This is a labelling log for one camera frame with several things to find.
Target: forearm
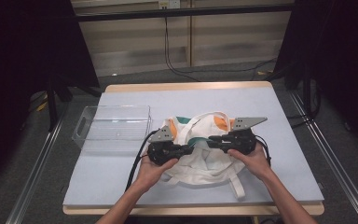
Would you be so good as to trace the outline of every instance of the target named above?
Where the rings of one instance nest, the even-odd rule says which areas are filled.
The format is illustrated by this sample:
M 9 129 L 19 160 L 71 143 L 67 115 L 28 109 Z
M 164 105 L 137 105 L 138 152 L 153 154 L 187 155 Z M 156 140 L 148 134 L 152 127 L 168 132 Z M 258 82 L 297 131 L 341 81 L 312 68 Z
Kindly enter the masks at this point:
M 262 178 L 262 181 L 278 207 L 284 223 L 316 223 L 272 170 Z
M 132 208 L 146 191 L 144 186 L 134 182 L 117 203 L 98 220 L 97 224 L 124 223 Z

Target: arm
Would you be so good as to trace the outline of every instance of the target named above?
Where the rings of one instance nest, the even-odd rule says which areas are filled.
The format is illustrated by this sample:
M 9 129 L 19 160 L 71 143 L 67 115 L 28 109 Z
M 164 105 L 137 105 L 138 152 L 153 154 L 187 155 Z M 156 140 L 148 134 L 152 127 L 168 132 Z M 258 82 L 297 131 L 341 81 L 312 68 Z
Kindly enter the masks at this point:
M 139 168 L 139 173 L 135 181 L 116 204 L 101 217 L 97 223 L 124 223 L 141 196 L 158 182 L 164 171 L 172 168 L 177 162 L 177 159 L 172 159 L 162 166 L 157 166 L 150 161 L 147 156 L 142 157 L 141 167 Z
M 235 149 L 230 149 L 228 154 L 245 163 L 249 171 L 263 181 L 284 223 L 316 223 L 269 167 L 261 145 L 257 143 L 255 151 L 247 156 Z

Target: clear plastic container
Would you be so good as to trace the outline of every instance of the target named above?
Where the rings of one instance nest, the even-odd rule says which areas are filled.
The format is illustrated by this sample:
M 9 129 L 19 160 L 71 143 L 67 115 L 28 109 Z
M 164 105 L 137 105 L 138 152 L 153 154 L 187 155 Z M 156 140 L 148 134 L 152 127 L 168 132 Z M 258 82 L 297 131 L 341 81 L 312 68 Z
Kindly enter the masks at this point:
M 150 125 L 148 105 L 86 106 L 72 139 L 83 150 L 137 152 Z

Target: person's left hand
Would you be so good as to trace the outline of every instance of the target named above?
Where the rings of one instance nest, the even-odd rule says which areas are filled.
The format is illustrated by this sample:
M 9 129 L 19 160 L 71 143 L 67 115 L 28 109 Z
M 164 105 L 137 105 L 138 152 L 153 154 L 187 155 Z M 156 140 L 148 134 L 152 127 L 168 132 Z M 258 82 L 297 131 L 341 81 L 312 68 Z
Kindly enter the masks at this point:
M 134 184 L 141 185 L 144 191 L 147 192 L 158 182 L 162 173 L 168 169 L 171 169 L 177 162 L 177 159 L 172 159 L 165 162 L 163 165 L 158 166 L 144 154 L 141 160 L 141 167 L 139 168 L 139 173 L 135 179 Z

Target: white fabric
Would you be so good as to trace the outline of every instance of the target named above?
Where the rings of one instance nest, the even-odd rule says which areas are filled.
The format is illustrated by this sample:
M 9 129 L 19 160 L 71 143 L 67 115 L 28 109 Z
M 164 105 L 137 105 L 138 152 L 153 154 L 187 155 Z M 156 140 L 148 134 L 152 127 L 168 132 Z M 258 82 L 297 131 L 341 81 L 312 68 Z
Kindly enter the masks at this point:
M 245 192 L 237 173 L 245 166 L 243 162 L 225 154 L 219 148 L 209 148 L 206 139 L 211 135 L 222 135 L 228 131 L 216 126 L 214 117 L 223 119 L 230 130 L 229 117 L 221 112 L 202 114 L 194 117 L 188 124 L 180 123 L 177 118 L 171 118 L 177 130 L 175 144 L 188 144 L 192 138 L 198 139 L 191 155 L 183 156 L 172 169 L 165 173 L 172 178 L 167 182 L 177 184 L 179 181 L 190 185 L 208 185 L 229 180 L 235 196 L 239 199 Z M 169 119 L 163 125 L 172 125 Z

